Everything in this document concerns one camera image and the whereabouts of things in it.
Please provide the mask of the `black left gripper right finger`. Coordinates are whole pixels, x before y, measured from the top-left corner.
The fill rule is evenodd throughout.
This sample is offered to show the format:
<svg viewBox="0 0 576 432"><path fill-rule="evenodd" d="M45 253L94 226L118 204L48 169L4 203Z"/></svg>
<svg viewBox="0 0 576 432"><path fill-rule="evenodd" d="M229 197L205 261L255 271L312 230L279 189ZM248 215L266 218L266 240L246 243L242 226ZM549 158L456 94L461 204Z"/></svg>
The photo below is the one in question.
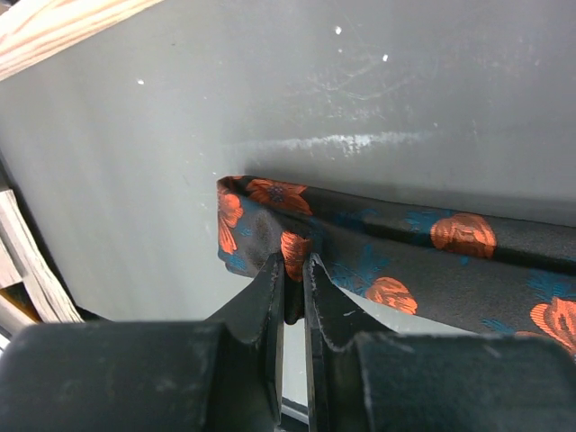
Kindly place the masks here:
<svg viewBox="0 0 576 432"><path fill-rule="evenodd" d="M388 391L383 373L405 355L395 333L337 288L320 258L303 267L308 413L311 431L403 431L405 409Z"/></svg>

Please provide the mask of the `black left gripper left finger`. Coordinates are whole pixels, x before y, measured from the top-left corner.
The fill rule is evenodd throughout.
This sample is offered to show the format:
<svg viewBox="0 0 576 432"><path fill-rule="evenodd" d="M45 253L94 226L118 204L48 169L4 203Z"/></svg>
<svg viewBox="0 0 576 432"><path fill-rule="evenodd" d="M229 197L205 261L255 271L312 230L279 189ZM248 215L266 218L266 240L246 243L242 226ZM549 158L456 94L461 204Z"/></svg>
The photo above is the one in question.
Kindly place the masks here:
<svg viewBox="0 0 576 432"><path fill-rule="evenodd" d="M197 325L200 426L276 426L282 404L284 261L272 254Z"/></svg>

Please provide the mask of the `black orange floral tie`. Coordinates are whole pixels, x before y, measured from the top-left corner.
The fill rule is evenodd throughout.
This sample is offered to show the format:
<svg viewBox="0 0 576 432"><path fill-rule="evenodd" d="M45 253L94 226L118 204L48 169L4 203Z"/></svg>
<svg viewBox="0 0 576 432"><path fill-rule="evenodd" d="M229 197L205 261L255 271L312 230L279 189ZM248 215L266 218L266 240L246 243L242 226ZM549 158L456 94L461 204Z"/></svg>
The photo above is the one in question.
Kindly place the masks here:
<svg viewBox="0 0 576 432"><path fill-rule="evenodd" d="M303 265L338 288L476 333L575 349L575 231L548 223L384 202L254 176L217 183L219 258L254 277L272 254L285 319L303 316Z"/></svg>

